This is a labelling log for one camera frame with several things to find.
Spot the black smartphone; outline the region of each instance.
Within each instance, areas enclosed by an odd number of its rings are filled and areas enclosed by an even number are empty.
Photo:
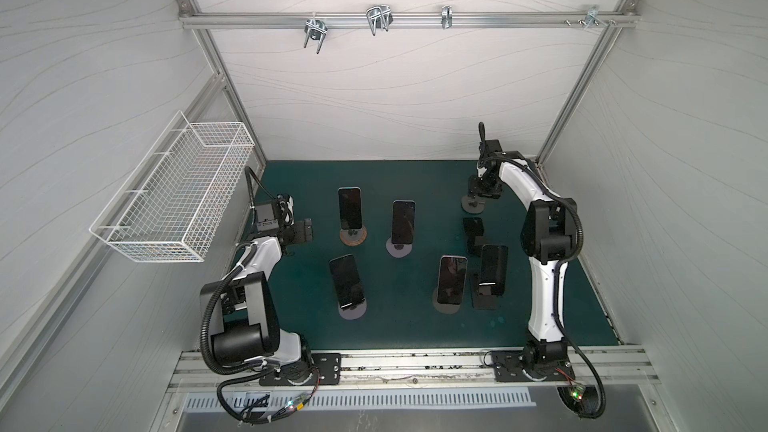
[[[366,300],[354,255],[334,258],[328,262],[328,266],[331,269],[333,287],[336,288],[336,298],[339,299],[339,307],[342,310],[354,308]]]
[[[507,256],[509,247],[506,245],[483,245],[480,251],[480,274],[478,285],[489,285],[491,295],[504,295],[507,282]]]
[[[464,298],[464,281],[467,277],[467,258],[455,255],[440,257],[437,276],[438,304],[460,305]]]
[[[362,202],[360,187],[341,187],[339,189],[339,216],[342,230],[362,228]]]
[[[395,200],[392,203],[392,244],[413,244],[413,221],[416,216],[416,202]]]

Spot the white wall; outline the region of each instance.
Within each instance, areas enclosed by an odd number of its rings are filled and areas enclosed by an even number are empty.
[[[545,169],[683,430],[764,430],[768,0],[642,0]]]
[[[611,10],[617,0],[197,0],[203,12]],[[301,30],[214,33],[270,159],[475,158],[477,122],[535,154],[596,32]]]
[[[211,74],[174,0],[0,0],[0,356]]]

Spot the black mounting base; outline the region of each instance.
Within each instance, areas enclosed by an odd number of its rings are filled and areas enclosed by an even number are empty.
[[[312,354],[312,361],[315,367],[320,369],[320,385],[339,385],[341,354]],[[261,387],[275,387],[279,385],[307,386],[314,385],[315,382],[317,382],[317,372],[312,372],[312,375],[303,381],[302,384],[295,384],[288,380],[286,374],[281,374],[279,377],[269,374],[259,379]]]
[[[523,371],[522,366],[522,351],[521,350],[493,350],[491,353],[491,362],[493,362],[493,377],[496,382],[561,382],[566,380],[560,372],[553,370],[551,374],[548,374],[543,380],[538,380],[536,376],[534,379],[526,375],[527,371]],[[558,366],[563,372],[570,377],[574,376],[571,366]]]

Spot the green mat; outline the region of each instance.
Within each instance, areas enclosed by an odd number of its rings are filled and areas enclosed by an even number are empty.
[[[469,286],[454,315],[437,312],[432,291],[444,254],[464,255],[461,207],[474,161],[269,162],[263,182],[293,196],[296,219],[311,218],[314,241],[289,247],[270,276],[280,327],[303,334],[313,350],[522,346],[531,313],[531,268],[520,248],[525,209],[505,188],[480,215],[488,243],[509,246],[507,285],[496,311],[472,308]],[[357,247],[339,239],[339,187],[360,187],[368,238]],[[258,192],[258,201],[267,200]],[[412,252],[391,257],[385,248],[392,201],[416,201]],[[354,254],[368,310],[360,319],[339,316],[328,261]],[[469,257],[469,271],[480,259]],[[565,275],[565,325],[580,345],[617,341],[581,265]]]

